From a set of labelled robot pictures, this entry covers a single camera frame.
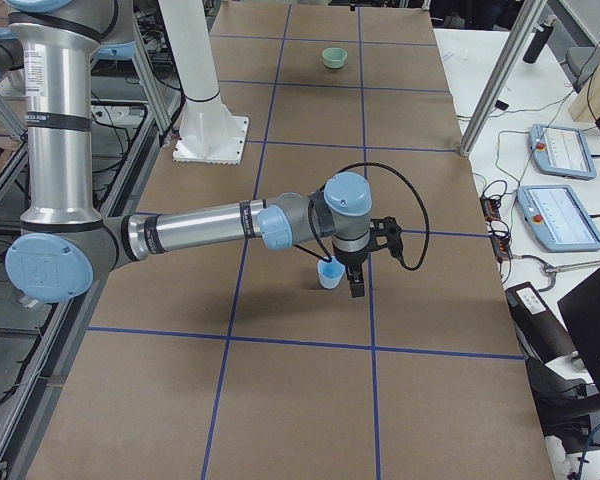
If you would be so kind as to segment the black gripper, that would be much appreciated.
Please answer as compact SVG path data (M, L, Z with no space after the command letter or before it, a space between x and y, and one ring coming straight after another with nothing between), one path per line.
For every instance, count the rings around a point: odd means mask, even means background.
M368 260L369 251L366 247L361 250L349 252L338 247L334 248L336 259L345 267L352 298L363 298L365 296L365 282L363 264ZM325 265L335 265L335 257L325 258Z

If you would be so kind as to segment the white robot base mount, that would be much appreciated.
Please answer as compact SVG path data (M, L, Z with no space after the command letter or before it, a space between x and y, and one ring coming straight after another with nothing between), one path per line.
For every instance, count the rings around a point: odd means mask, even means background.
M166 0L159 7L185 99L173 158L240 163L249 119L232 115L221 98L203 3Z

